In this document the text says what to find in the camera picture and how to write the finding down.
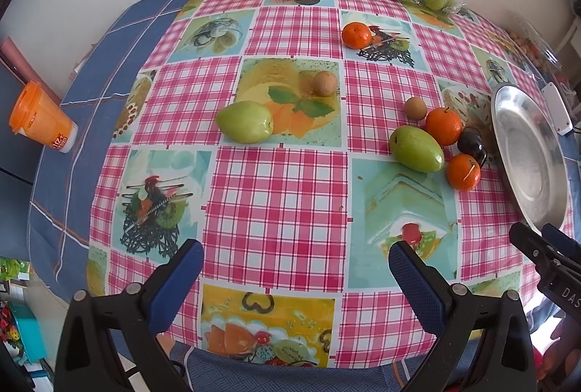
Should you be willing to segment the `brown round fruit far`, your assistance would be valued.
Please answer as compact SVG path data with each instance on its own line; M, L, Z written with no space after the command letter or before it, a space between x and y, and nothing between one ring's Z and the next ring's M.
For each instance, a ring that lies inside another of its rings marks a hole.
M331 71L319 71L312 78L313 93L320 97L329 97L336 93L338 77Z

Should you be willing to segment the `clear box of nuts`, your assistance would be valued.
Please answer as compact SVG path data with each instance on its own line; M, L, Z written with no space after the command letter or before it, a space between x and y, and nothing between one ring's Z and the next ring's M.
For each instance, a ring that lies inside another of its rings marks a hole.
M506 31L511 40L521 49L521 52L524 53L529 62L543 77L546 79L555 77L562 70L562 65L548 42L519 13L510 12Z

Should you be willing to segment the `brown round fruit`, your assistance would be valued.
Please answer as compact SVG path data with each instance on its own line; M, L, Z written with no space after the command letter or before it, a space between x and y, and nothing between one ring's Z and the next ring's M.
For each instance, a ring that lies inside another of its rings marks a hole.
M331 71L319 71L312 78L313 93L320 97L329 97L336 93L338 77Z
M412 97L405 101L404 114L408 120L421 121L426 118L426 103L420 97Z

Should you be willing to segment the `blue table cover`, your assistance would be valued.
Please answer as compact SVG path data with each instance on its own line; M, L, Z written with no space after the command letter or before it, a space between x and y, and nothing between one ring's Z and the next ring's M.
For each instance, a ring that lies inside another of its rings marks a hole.
M86 289L90 207L113 126L138 71L188 0L140 0L94 45L60 105L77 124L71 149L43 149L31 200L27 242L32 268L69 302Z

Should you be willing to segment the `dark purple plum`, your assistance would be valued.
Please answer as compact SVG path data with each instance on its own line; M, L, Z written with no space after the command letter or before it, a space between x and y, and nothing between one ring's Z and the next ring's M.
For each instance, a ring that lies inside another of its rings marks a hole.
M484 147L484 140L476 127L464 128L456 146L461 153L471 156L480 167L487 161L487 149Z

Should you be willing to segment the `orange lidded cup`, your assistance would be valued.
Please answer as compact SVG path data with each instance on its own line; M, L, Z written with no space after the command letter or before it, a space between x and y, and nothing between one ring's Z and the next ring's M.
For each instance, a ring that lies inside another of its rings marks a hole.
M68 153L78 135L78 126L48 96L37 82L29 82L16 100L9 118L15 134L60 153Z

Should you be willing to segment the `round silver metal plate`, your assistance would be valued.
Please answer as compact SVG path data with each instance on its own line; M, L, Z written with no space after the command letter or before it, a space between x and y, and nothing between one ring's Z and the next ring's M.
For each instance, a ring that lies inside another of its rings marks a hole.
M537 233L548 224L561 228L568 179L548 118L526 92L503 84L492 94L491 122L505 185L522 219Z

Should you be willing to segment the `brown round fruit near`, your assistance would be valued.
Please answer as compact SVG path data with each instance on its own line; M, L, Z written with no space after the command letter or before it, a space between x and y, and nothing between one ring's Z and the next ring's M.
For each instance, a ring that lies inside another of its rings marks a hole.
M404 114L408 120L421 121L426 118L426 103L420 97L412 97L405 101Z

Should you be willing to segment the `checkered fruit print tablecloth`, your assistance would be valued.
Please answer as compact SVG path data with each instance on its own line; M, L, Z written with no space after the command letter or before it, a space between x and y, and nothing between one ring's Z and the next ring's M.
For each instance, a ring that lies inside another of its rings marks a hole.
M368 25L349 49L342 30ZM313 93L319 71L334 95ZM408 242L449 282L535 303L534 266L509 243L517 219L494 158L469 191L398 164L405 101L450 108L487 146L491 92L542 100L535 67L469 9L448 18L394 0L188 0L138 71L90 213L94 295L142 282L195 238L202 274L168 334L252 363L376 367L431 339L387 256ZM273 115L239 144L217 113L252 101Z

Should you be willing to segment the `green mango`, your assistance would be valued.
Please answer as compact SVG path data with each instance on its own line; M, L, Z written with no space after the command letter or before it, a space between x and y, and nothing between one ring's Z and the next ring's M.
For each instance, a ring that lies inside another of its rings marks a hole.
M438 142L419 127L403 125L389 137L392 156L414 171L431 174L444 167L444 154Z
M270 110L252 101L235 102L221 109L216 123L225 137L239 144L261 143L274 131Z

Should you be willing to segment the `white plastic box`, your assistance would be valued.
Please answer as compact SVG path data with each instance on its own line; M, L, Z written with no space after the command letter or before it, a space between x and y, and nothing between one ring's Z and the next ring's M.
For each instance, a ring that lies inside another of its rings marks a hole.
M549 115L552 118L552 124L556 132L564 136L573 131L573 123L566 109L565 103L561 98L556 85L548 83L542 89L543 98L547 104Z

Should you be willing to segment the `orange mandarin with stem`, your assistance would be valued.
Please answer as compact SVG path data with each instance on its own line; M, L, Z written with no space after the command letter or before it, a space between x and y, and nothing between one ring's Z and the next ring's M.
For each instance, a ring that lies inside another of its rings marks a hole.
M449 161L446 178L456 190L472 190L480 182L480 165L472 156L458 154Z

